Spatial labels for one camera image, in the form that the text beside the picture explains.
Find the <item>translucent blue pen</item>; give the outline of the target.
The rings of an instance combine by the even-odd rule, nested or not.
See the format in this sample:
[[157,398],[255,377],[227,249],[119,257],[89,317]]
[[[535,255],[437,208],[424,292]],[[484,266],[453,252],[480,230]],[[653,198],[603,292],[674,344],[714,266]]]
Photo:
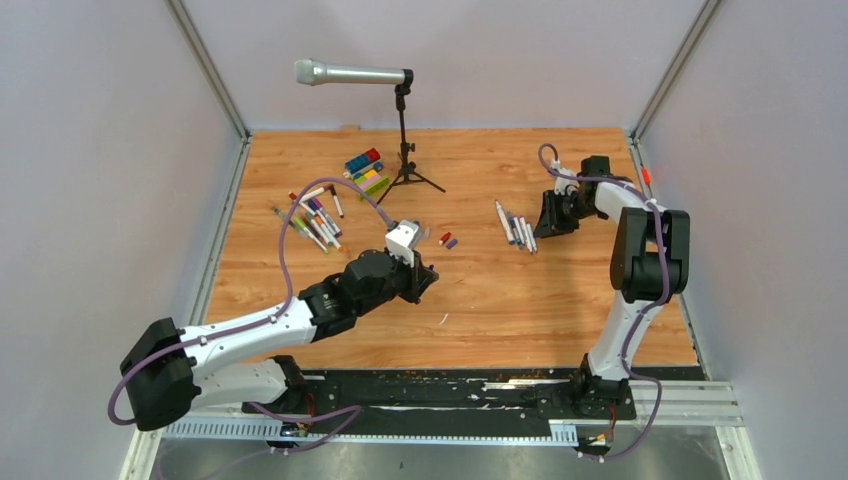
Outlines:
[[519,250],[523,250],[524,249],[524,243],[523,243],[523,240],[521,238],[521,232],[519,230],[518,224],[516,223],[516,219],[513,216],[511,211],[508,211],[506,216],[507,216],[510,228],[512,230],[512,233],[513,233],[513,236],[514,236],[514,239],[515,239],[515,244],[517,245],[517,248]]

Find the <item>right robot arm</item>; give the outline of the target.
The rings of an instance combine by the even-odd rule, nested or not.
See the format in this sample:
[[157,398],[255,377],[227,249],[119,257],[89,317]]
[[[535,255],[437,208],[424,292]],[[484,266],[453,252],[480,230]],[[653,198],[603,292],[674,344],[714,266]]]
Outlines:
[[599,340],[566,388],[575,413],[592,418],[625,403],[635,376],[633,357],[648,327],[688,283],[690,216],[659,205],[630,179],[613,174],[605,156],[582,160],[577,172],[558,157],[540,162],[555,186],[543,194],[535,238],[573,233],[589,217],[617,226],[609,267],[613,304]]

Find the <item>slim white blue marker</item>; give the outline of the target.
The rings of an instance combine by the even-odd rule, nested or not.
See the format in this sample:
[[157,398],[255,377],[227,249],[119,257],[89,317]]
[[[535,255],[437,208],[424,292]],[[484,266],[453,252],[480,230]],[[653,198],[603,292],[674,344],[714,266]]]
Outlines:
[[525,226],[525,229],[526,229],[526,234],[527,234],[527,241],[528,241],[528,245],[529,245],[529,247],[531,248],[531,250],[532,250],[532,252],[533,252],[533,253],[537,253],[537,252],[538,252],[538,247],[537,247],[537,244],[536,244],[536,240],[535,240],[535,236],[534,236],[534,231],[533,231],[532,225],[531,225],[529,222],[527,222],[527,223],[526,223],[526,226]]

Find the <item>white marker blue end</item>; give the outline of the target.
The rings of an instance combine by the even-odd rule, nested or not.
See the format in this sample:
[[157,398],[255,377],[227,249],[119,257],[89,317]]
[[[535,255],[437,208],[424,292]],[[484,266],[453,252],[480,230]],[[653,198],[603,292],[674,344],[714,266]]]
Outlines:
[[506,217],[506,213],[505,213],[501,203],[498,200],[495,200],[495,208],[496,208],[496,212],[497,212],[499,221],[501,223],[502,229],[503,229],[504,234],[506,236],[507,242],[510,245],[514,245],[515,244],[515,237],[513,235],[512,228],[511,228],[511,226],[508,222],[508,219]]

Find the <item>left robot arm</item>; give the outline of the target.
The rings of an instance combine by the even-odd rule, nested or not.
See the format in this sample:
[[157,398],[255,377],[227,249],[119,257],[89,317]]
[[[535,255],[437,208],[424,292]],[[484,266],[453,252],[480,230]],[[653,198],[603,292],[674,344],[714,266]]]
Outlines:
[[127,422],[153,431],[193,409],[242,402],[296,412],[307,390],[298,371],[274,359],[252,363],[252,357],[339,335],[397,298],[417,304],[438,279],[418,253],[406,262],[388,251],[366,250],[343,271],[264,310],[184,328],[170,317],[156,320],[119,366],[117,389],[126,393],[133,413]]

